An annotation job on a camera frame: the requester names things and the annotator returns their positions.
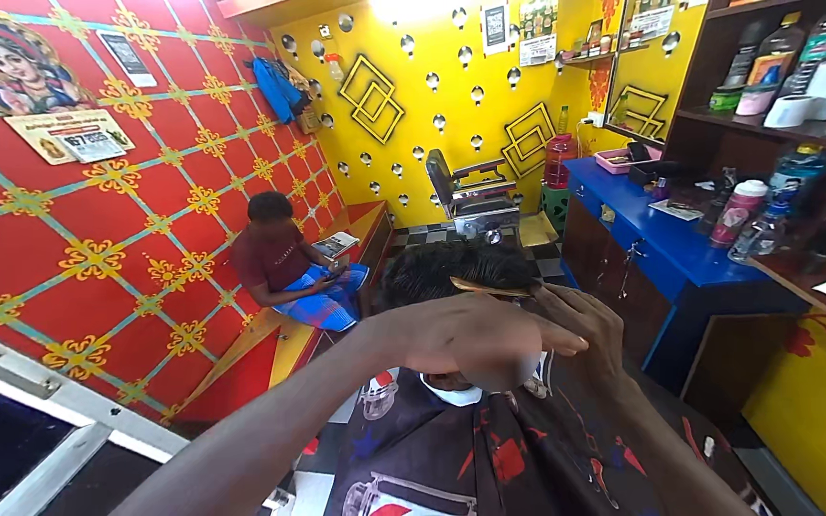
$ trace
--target seated man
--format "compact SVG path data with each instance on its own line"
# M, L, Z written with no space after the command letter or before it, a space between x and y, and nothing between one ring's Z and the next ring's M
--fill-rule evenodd
M368 267L333 261L304 241L292 205L278 192L250 198L250 223L233 244L232 263L250 296L263 307L323 330L344 332L359 322L353 304Z
M533 283L517 249L480 240L427 243L401 253L385 274L383 308L460 294L449 276L499 289ZM546 287L557 295L570 290ZM719 431L637 368L625 368L666 432L676 432L667 436L675 449L692 452L767 514ZM461 373L400 368L376 376L350 418L325 514L692 513L666 502L646 471L661 466L637 459L627 445L633 431L609 424L611 400L588 377L578 360L549 353L524 386L505 393L484 392Z

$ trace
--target blue cloth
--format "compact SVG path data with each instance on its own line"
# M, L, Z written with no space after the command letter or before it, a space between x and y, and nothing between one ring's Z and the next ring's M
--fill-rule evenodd
M352 303L352 295L364 283L368 272L368 267L365 265L350 264L343 274L339 275L336 283L327 290L313 296L296 299L291 303L276 305L272 309L300 323L309 324L321 330L345 332L359 322L359 311ZM304 290L314 285L317 278L327 276L330 276L327 267L311 264L303 276L295 280L292 285L285 287L283 291Z
M282 76L268 62L254 58L253 73L257 76L257 85L266 101L270 103L272 110L276 112L279 121L287 124L295 120L292 114L292 106L301 101L303 95L297 88L292 86L285 77Z

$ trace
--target comb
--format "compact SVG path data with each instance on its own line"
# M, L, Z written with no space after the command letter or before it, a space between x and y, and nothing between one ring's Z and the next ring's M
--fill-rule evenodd
M495 296L506 296L508 298L530 298L531 293L523 288L513 288L510 290L502 289L502 288L493 288L493 287L484 287L482 285L478 285L473 281L467 281L466 279L461 279L459 277L449 276L450 280L452 280L452 285L456 287L458 290L464 290L465 292L483 292L484 294L492 294Z

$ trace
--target pink tray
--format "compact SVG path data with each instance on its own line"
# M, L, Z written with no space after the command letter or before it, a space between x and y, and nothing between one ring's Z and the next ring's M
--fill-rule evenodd
M662 158L662 152L659 149L654 149L649 147L648 145L646 148L649 150L649 156L654 158L653 160L648 161L637 161L636 163L622 163L619 165L614 165L608 158L613 158L616 156L629 156L630 149L617 149L617 150L602 150L601 152L595 152L595 161L598 162L604 170L613 173L614 175L621 174L621 173L629 173L630 167L633 165L638 165L640 163L651 163L653 161L659 161Z

